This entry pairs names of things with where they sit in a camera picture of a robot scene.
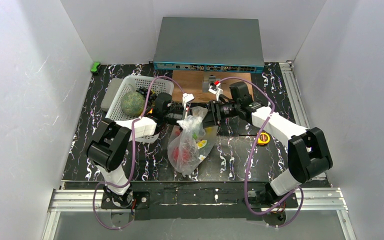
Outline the grey rectangular case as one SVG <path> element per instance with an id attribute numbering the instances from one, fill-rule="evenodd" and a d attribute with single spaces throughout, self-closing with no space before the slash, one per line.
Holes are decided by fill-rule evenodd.
<path id="1" fill-rule="evenodd" d="M 100 105 L 100 108 L 103 112 L 108 112 L 122 81 L 123 78 L 113 78 L 110 81 Z"/>

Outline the grey metal bracket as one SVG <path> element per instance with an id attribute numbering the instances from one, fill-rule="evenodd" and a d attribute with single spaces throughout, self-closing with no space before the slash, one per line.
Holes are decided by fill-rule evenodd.
<path id="1" fill-rule="evenodd" d="M 217 78 L 214 74 L 204 74 L 202 77 L 202 92 L 208 93 L 210 86 L 219 80 L 221 79 Z"/>

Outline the grey network switch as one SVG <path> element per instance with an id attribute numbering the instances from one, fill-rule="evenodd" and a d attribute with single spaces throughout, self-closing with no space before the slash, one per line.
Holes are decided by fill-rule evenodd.
<path id="1" fill-rule="evenodd" d="M 153 66 L 156 70 L 262 73 L 259 21 L 165 16 Z"/>

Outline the green clip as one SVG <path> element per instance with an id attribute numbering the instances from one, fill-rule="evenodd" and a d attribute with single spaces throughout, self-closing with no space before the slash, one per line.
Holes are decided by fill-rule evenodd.
<path id="1" fill-rule="evenodd" d="M 92 64 L 92 67 L 90 68 L 90 72 L 93 73 L 93 74 L 96 74 L 99 72 L 99 68 L 101 66 L 101 63 L 98 62 L 98 61 L 95 61 L 93 64 Z"/>

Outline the white plastic basket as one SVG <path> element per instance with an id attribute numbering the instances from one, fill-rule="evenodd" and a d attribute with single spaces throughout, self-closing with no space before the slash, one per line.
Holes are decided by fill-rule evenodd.
<path id="1" fill-rule="evenodd" d="M 156 94 L 167 93 L 171 95 L 174 90 L 174 83 L 167 79 L 155 79 L 154 77 L 142 75 L 128 75 L 126 76 L 106 114 L 106 118 L 114 121 L 118 126 L 131 129 L 134 127 L 135 140 L 140 143 L 154 143 L 159 133 L 151 133 L 151 130 L 156 130 L 156 124 L 151 125 L 151 119 L 144 117 L 143 119 L 132 122 L 139 116 L 130 116 L 121 110 L 121 98 L 128 92 L 136 92 L 139 87 L 146 87 L 149 90 L 156 92 Z"/>

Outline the dark grape bunch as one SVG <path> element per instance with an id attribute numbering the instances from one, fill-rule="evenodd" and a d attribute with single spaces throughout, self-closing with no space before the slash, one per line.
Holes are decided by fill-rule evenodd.
<path id="1" fill-rule="evenodd" d="M 145 100 L 147 99 L 147 105 L 151 106 L 157 98 L 157 93 L 152 90 L 150 92 L 148 91 L 149 89 L 143 86 L 136 89 L 137 93 L 141 94 Z"/>

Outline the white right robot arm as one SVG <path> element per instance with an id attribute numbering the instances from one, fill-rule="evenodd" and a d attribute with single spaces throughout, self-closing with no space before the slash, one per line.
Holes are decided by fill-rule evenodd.
<path id="1" fill-rule="evenodd" d="M 231 98 L 222 94 L 221 82 L 208 85 L 216 96 L 210 101 L 203 126 L 212 127 L 230 117 L 240 117 L 249 124 L 262 128 L 287 148 L 287 169 L 266 183 L 264 190 L 247 196 L 255 203 L 274 204 L 287 193 L 333 167 L 333 160 L 323 131 L 297 125 L 254 100 L 243 81 L 229 86 Z"/>

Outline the red lychee bunch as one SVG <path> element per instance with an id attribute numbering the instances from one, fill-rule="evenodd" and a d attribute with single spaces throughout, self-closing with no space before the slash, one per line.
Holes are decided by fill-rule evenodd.
<path id="1" fill-rule="evenodd" d="M 173 127 L 170 145 L 172 158 L 178 166 L 189 163 L 196 151 L 194 141 L 188 136 L 182 136 L 182 130 L 178 126 Z"/>

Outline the yellow tape measure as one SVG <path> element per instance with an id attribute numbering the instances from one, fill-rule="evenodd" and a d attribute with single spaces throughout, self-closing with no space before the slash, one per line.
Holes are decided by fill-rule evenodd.
<path id="1" fill-rule="evenodd" d="M 262 132 L 258 136 L 257 145 L 258 146 L 266 146 L 270 143 L 270 141 L 271 141 L 270 135 L 266 132 Z"/>

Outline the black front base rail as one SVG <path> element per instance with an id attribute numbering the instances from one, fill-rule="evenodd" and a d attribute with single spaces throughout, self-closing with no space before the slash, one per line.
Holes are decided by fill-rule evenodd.
<path id="1" fill-rule="evenodd" d="M 136 221 L 157 219 L 261 220 L 246 207 L 241 181 L 133 181 L 120 203 L 105 189 L 102 210 L 134 210 Z"/>

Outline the clear plastic bag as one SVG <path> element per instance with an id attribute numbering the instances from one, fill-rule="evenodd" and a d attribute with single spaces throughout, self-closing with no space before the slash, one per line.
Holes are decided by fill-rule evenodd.
<path id="1" fill-rule="evenodd" d="M 171 131 L 167 145 L 168 160 L 184 177 L 192 174 L 216 144 L 218 126 L 203 127 L 208 113 L 207 108 L 192 107 L 191 115 L 179 120 Z"/>

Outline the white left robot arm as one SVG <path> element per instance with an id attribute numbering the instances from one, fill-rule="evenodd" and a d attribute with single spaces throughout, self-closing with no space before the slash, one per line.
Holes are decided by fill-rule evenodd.
<path id="1" fill-rule="evenodd" d="M 190 112 L 193 94 L 184 93 L 180 104 L 173 103 L 168 93 L 143 95 L 128 92 L 122 97 L 121 109 L 132 110 L 132 119 L 114 121 L 105 118 L 98 126 L 86 150 L 86 156 L 104 177 L 103 190 L 117 207 L 134 205 L 130 182 L 135 162 L 125 172 L 122 161 L 129 144 L 135 145 L 140 138 L 156 135 L 161 125 L 175 124 Z"/>

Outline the green fake melon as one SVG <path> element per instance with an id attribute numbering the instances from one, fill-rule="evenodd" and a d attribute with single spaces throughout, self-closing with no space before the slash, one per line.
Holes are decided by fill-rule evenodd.
<path id="1" fill-rule="evenodd" d="M 136 91 L 127 92 L 121 98 L 121 110 L 128 116 L 138 117 L 142 114 L 145 107 L 144 96 Z"/>

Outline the wooden board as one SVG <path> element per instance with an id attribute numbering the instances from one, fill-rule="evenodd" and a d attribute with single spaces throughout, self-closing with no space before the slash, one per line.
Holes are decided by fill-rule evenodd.
<path id="1" fill-rule="evenodd" d="M 239 77 L 248 81 L 251 81 L 250 73 L 238 73 L 238 72 L 214 72 L 214 71 L 187 71 L 187 70 L 174 70 L 172 72 L 172 79 L 174 79 L 184 90 L 185 93 L 193 94 L 194 103 L 208 103 L 211 100 L 215 100 L 216 95 L 210 92 L 203 92 L 203 80 L 204 77 L 210 75 L 215 76 L 216 79 L 224 79 L 227 77 Z M 241 82 L 238 79 L 228 79 L 221 83 L 221 89 L 223 94 L 232 98 L 229 86 L 235 82 Z M 175 102 L 182 101 L 182 91 L 175 85 L 172 92 L 172 99 Z"/>

